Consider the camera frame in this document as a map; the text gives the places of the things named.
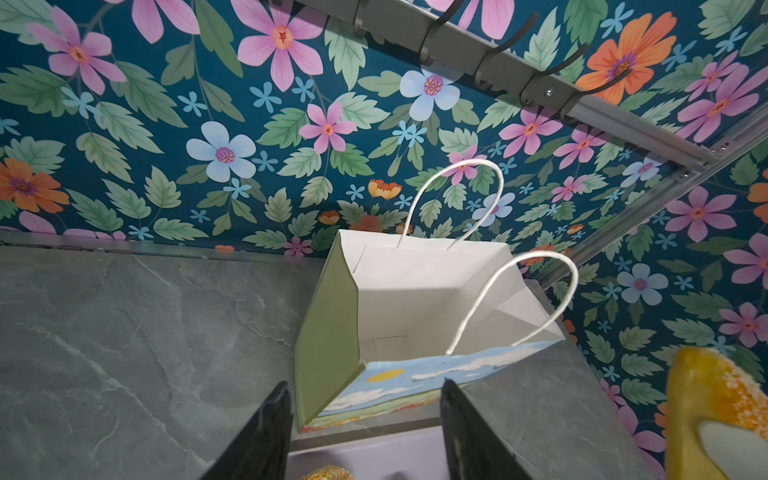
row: green leaf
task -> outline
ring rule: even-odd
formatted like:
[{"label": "green leaf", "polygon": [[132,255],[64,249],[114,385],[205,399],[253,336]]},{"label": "green leaf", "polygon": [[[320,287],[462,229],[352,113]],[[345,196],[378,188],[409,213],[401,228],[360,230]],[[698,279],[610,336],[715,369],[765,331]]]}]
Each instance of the green leaf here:
[{"label": "green leaf", "polygon": [[125,74],[127,81],[110,81],[110,85],[118,97],[125,96],[134,111],[141,110],[153,121],[159,119],[174,127],[187,127],[173,109],[176,102],[163,93],[165,88],[152,80],[152,74],[126,61],[119,61],[117,66]]},{"label": "green leaf", "polygon": [[741,22],[755,0],[707,0],[699,5],[704,20],[699,23],[707,40],[722,37]]},{"label": "green leaf", "polygon": [[325,43],[328,59],[333,60],[333,69],[337,74],[342,73],[347,90],[352,90],[360,68],[366,66],[368,41],[357,38],[350,24],[331,17],[326,25]]},{"label": "green leaf", "polygon": [[109,192],[107,196],[112,200],[112,204],[118,208],[118,211],[130,218],[145,218],[149,217],[152,209],[147,206],[147,203],[143,198],[136,195],[136,192],[130,189],[125,189],[115,182],[110,182],[107,179],[101,179],[104,184],[107,185]]},{"label": "green leaf", "polygon": [[196,0],[194,5],[203,45],[208,51],[215,51],[221,63],[242,78],[243,66],[237,60],[235,49],[232,48],[234,41],[232,29],[207,0]]},{"label": "green leaf", "polygon": [[323,165],[323,159],[315,152],[314,148],[309,147],[301,147],[299,151],[293,152],[283,162],[285,167],[281,168],[277,174],[283,177],[296,178],[301,178],[305,175],[308,177],[314,172],[319,171]]},{"label": "green leaf", "polygon": [[341,95],[335,102],[339,102],[343,108],[341,119],[351,121],[363,130],[369,130],[371,124],[379,123],[389,116],[388,111],[376,107],[378,101],[368,99],[366,95],[356,95],[353,91]]},{"label": "green leaf", "polygon": [[695,252],[706,252],[719,257],[728,250],[735,250],[746,245],[746,240],[731,237],[710,237],[706,242],[689,243],[687,248]]},{"label": "green leaf", "polygon": [[557,7],[549,12],[538,33],[531,35],[528,51],[523,54],[523,58],[538,70],[546,70],[558,54],[560,25],[557,25],[557,14]]},{"label": "green leaf", "polygon": [[145,177],[147,184],[147,198],[160,208],[175,208],[181,205],[181,192],[176,190],[176,184],[168,180],[168,177],[159,168],[152,166],[152,177]]},{"label": "green leaf", "polygon": [[511,94],[499,95],[491,106],[485,109],[485,116],[478,125],[478,132],[488,127],[496,128],[512,118],[513,115],[520,113],[520,110],[522,110],[522,105],[515,96]]},{"label": "green leaf", "polygon": [[194,76],[194,43],[191,41],[165,54],[168,63],[160,76],[162,85],[173,85],[182,78],[190,80]]},{"label": "green leaf", "polygon": [[[213,108],[215,111],[219,113],[225,114],[226,116],[233,118],[234,120],[245,121],[245,117],[243,116],[243,114],[241,114],[240,111],[237,110],[237,107],[235,107],[232,104],[232,97],[230,96],[230,94],[228,94],[221,88],[218,88],[216,85],[210,83],[209,81],[201,80],[201,83],[203,84],[203,92],[205,93],[205,98],[208,99],[208,103],[210,104],[211,108]],[[298,135],[299,128],[301,127],[299,126],[296,128],[297,135]],[[299,141],[296,141],[293,144],[293,146],[295,147],[296,145],[298,145]],[[277,145],[277,144],[262,143],[262,145]]]},{"label": "green leaf", "polygon": [[0,73],[0,80],[4,82],[0,84],[0,100],[23,105],[33,114],[51,112],[54,117],[62,116],[65,111],[73,114],[78,110],[76,107],[67,108],[62,104],[68,97],[61,88],[69,88],[69,84],[61,77],[33,65],[24,67],[26,70],[9,67],[11,73]]},{"label": "green leaf", "polygon": [[667,399],[666,395],[656,390],[650,383],[641,382],[638,379],[624,379],[621,382],[621,395],[638,405],[656,405]]},{"label": "green leaf", "polygon": [[207,234],[195,228],[192,223],[182,222],[181,220],[176,219],[168,220],[167,218],[158,218],[155,220],[152,230],[161,237],[169,240],[180,241],[208,238]]},{"label": "green leaf", "polygon": [[611,348],[611,344],[603,338],[602,335],[595,335],[587,331],[587,344],[594,353],[594,358],[602,363],[611,363],[616,358],[616,351]]},{"label": "green leaf", "polygon": [[401,80],[402,76],[399,74],[385,70],[381,75],[360,78],[357,84],[368,91],[376,92],[380,97],[388,97],[400,91]]},{"label": "green leaf", "polygon": [[96,164],[99,170],[106,174],[113,174],[129,184],[134,182],[128,173],[131,166],[125,161],[125,155],[112,140],[88,132],[78,137],[75,143],[79,151],[85,152],[85,158],[92,164]]},{"label": "green leaf", "polygon": [[715,332],[703,322],[691,319],[661,320],[661,322],[679,339],[685,343],[693,343],[698,346],[707,346],[715,338]]},{"label": "green leaf", "polygon": [[59,157],[64,144],[55,140],[35,140],[32,137],[23,137],[22,141],[11,139],[11,144],[6,145],[5,154],[10,158],[23,161],[32,166],[32,172],[36,174],[52,174],[61,167],[64,161]]},{"label": "green leaf", "polygon": [[641,329],[639,326],[633,326],[624,329],[619,333],[619,342],[625,349],[636,352],[650,343],[650,338],[655,333],[654,330]]},{"label": "green leaf", "polygon": [[[275,230],[265,230],[265,231],[256,232],[254,235],[249,235],[243,238],[243,242],[255,243],[257,247],[270,248],[272,250],[279,250],[283,248],[283,243],[288,242],[288,239],[286,238],[283,232],[279,232]],[[312,248],[313,250],[317,251],[314,245],[312,245]]]},{"label": "green leaf", "polygon": [[736,185],[751,185],[757,180],[760,171],[757,165],[752,161],[749,154],[744,155],[730,169],[730,179]]},{"label": "green leaf", "polygon": [[600,22],[608,17],[608,3],[605,0],[568,0],[565,7],[565,31],[571,34],[571,41],[592,43]]},{"label": "green leaf", "polygon": [[102,129],[109,131],[117,141],[124,142],[131,148],[143,148],[146,151],[150,151],[153,154],[162,154],[163,151],[157,148],[150,137],[152,133],[144,128],[137,118],[135,118],[130,111],[122,108],[118,104],[113,104],[108,101],[102,101],[99,104],[99,110],[101,115],[97,115],[96,124]]},{"label": "green leaf", "polygon": [[72,199],[72,206],[81,217],[98,230],[114,232],[123,226],[123,219],[111,208],[104,205],[101,200],[91,200],[85,195],[74,190],[67,189]]},{"label": "green leaf", "polygon": [[445,205],[447,205],[448,208],[464,210],[464,200],[467,199],[467,187],[463,184],[451,185],[445,189],[442,198],[445,200]]}]

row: floral wallpaper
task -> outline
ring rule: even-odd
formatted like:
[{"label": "floral wallpaper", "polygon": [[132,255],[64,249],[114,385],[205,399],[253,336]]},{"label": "floral wallpaper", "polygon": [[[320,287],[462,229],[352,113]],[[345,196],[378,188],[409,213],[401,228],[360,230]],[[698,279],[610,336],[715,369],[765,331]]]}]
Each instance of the floral wallpaper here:
[{"label": "floral wallpaper", "polygon": [[[667,370],[708,346],[765,384],[768,141],[581,268],[566,327],[657,478]],[[567,288],[554,286],[555,296]]]}]

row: orange flower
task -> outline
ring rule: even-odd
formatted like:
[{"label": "orange flower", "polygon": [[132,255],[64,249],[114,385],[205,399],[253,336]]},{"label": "orange flower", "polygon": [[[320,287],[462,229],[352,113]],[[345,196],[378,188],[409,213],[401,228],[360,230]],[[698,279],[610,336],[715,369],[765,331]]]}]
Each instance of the orange flower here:
[{"label": "orange flower", "polygon": [[320,215],[317,220],[320,220],[320,223],[325,225],[336,225],[336,222],[339,221],[339,212],[335,210],[331,210],[330,212],[323,212],[323,214]]},{"label": "orange flower", "polygon": [[13,158],[0,164],[0,200],[16,202],[16,207],[31,212],[42,208],[50,214],[63,209],[57,204],[69,205],[69,196],[55,190],[61,186],[48,174],[32,174],[32,166]]},{"label": "orange flower", "polygon": [[383,232],[382,219],[373,215],[365,215],[360,222],[349,225],[350,230],[362,230],[365,232]]},{"label": "orange flower", "polygon": [[402,185],[396,183],[385,184],[384,180],[371,180],[368,184],[368,192],[371,197],[382,197],[384,200],[397,197],[402,191]]},{"label": "orange flower", "polygon": [[662,40],[677,23],[677,19],[670,12],[660,16],[648,28],[651,17],[648,13],[629,22],[621,32],[618,46],[613,40],[600,45],[587,62],[587,66],[595,71],[579,78],[576,85],[584,90],[591,90],[607,84],[626,70],[632,70],[624,80],[596,95],[618,105],[624,96],[624,90],[630,95],[637,93],[654,76],[654,71],[648,67],[657,65],[668,57],[677,40],[674,35]]}]

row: gray marble countertop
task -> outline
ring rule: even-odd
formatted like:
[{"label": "gray marble countertop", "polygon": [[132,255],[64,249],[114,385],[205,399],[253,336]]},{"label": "gray marble countertop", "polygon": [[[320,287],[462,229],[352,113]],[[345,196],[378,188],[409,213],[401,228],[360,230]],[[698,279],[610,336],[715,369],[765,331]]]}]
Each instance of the gray marble countertop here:
[{"label": "gray marble countertop", "polygon": [[[198,478],[266,394],[293,381],[323,266],[250,260],[0,247],[3,479]],[[570,342],[465,391],[536,480],[652,478]],[[433,403],[294,432],[293,447],[437,416]]]}]

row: white rope handle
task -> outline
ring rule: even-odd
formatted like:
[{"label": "white rope handle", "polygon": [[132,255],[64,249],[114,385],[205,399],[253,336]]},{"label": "white rope handle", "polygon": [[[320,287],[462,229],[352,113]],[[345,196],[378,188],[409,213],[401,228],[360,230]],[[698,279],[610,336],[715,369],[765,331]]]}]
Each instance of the white rope handle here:
[{"label": "white rope handle", "polygon": [[413,213],[416,212],[416,204],[419,202],[419,199],[422,197],[422,194],[426,191],[427,187],[429,187],[429,184],[433,181],[440,178],[445,172],[449,172],[451,170],[454,170],[459,167],[464,167],[465,165],[485,165],[486,167],[490,167],[494,170],[496,170],[496,176],[498,177],[498,192],[496,193],[496,198],[493,200],[493,204],[490,208],[488,208],[488,211],[485,212],[485,215],[478,220],[478,223],[475,223],[475,225],[469,229],[467,233],[460,236],[456,240],[451,243],[448,248],[451,248],[455,245],[456,242],[459,242],[461,240],[464,240],[465,238],[472,235],[475,230],[480,228],[480,225],[485,222],[485,219],[488,218],[491,213],[493,212],[494,207],[498,205],[498,201],[502,198],[502,190],[504,190],[504,174],[502,174],[502,169],[498,167],[497,164],[490,160],[486,160],[484,158],[471,158],[469,160],[462,160],[458,161],[455,164],[451,164],[446,168],[443,168],[438,173],[432,175],[429,180],[427,180],[421,188],[419,188],[419,192],[416,194],[416,198],[413,199],[413,203],[411,204],[411,210],[408,210],[408,217],[406,218],[406,225],[405,228],[402,229],[402,233],[400,234],[400,240],[397,242],[396,248],[400,248],[400,244],[402,243],[402,239],[406,238],[408,236],[408,228],[411,226],[411,219],[413,218]]},{"label": "white rope handle", "polygon": [[488,279],[487,282],[485,282],[485,285],[483,285],[477,298],[475,298],[475,302],[472,304],[472,307],[467,312],[467,315],[462,320],[462,323],[458,326],[458,330],[456,331],[456,335],[453,337],[451,346],[448,347],[448,349],[445,351],[446,355],[453,354],[453,350],[458,345],[458,341],[462,338],[462,335],[464,334],[464,330],[467,328],[467,323],[469,322],[469,318],[475,314],[475,311],[480,306],[480,302],[482,302],[483,298],[485,298],[485,294],[488,293],[488,291],[491,289],[491,286],[493,286],[493,283],[496,281],[496,279],[498,279],[499,276],[502,273],[504,273],[505,270],[507,270],[508,268],[514,265],[517,265],[521,261],[530,260],[531,258],[539,258],[539,257],[556,258],[561,262],[565,263],[566,265],[568,265],[568,268],[571,269],[571,285],[568,286],[568,291],[565,294],[565,298],[563,299],[562,302],[560,302],[560,305],[558,305],[558,308],[554,309],[554,312],[549,316],[547,321],[542,323],[541,326],[539,326],[533,332],[524,336],[517,342],[512,343],[511,346],[520,345],[521,343],[530,339],[534,335],[538,334],[543,329],[547,328],[552,322],[554,322],[555,319],[557,319],[565,311],[565,309],[568,308],[568,304],[571,302],[571,299],[573,299],[574,293],[576,293],[576,287],[578,286],[578,268],[576,267],[576,264],[573,262],[573,260],[566,257],[562,253],[551,252],[548,250],[533,250],[530,252],[520,253],[519,255],[515,255],[514,257],[512,257],[512,260],[509,260],[501,268],[496,270],[496,273],[491,275],[491,278]]}]

